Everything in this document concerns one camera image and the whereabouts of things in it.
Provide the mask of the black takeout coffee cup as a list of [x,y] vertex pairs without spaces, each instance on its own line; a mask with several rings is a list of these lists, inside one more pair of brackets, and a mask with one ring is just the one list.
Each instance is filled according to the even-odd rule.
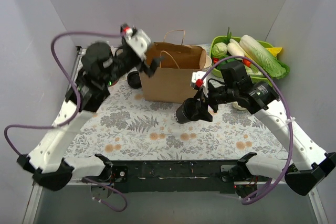
[[199,117],[199,101],[195,98],[186,99],[175,111],[175,119],[179,124],[195,122]]

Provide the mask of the black plastic cup lids stack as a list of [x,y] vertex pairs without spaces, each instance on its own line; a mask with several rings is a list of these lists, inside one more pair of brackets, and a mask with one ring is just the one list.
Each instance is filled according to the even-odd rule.
[[128,85],[133,89],[142,88],[140,75],[138,71],[132,71],[127,75]]

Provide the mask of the brown paper bag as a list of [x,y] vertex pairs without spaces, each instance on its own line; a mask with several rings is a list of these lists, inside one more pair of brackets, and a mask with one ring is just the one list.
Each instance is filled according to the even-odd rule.
[[191,87],[192,73],[206,63],[206,51],[197,45],[154,42],[146,52],[147,63],[162,57],[152,77],[140,74],[143,97],[147,101],[183,103],[196,94]]

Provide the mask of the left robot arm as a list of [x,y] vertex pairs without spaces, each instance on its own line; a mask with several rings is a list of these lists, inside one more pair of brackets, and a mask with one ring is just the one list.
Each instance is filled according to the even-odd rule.
[[134,39],[124,42],[118,55],[104,41],[94,42],[81,58],[82,67],[67,91],[59,114],[39,144],[17,162],[32,174],[34,182],[51,191],[65,187],[72,179],[92,178],[106,182],[111,178],[113,163],[101,154],[87,158],[65,158],[64,154],[84,124],[93,117],[110,95],[109,84],[119,80],[134,67],[153,76],[159,66],[154,59],[146,63],[151,42]]

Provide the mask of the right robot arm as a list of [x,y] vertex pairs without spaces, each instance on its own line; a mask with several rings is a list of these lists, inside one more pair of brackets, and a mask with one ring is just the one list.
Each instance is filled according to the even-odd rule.
[[261,121],[288,152],[286,161],[246,154],[227,176],[246,181],[254,176],[283,180],[297,194],[307,195],[335,169],[335,153],[325,151],[304,132],[274,84],[253,84],[239,61],[227,63],[221,72],[224,83],[218,88],[207,80],[207,72],[193,72],[191,86],[197,93],[190,101],[191,120],[210,122],[208,108],[217,111],[220,104],[237,102]]

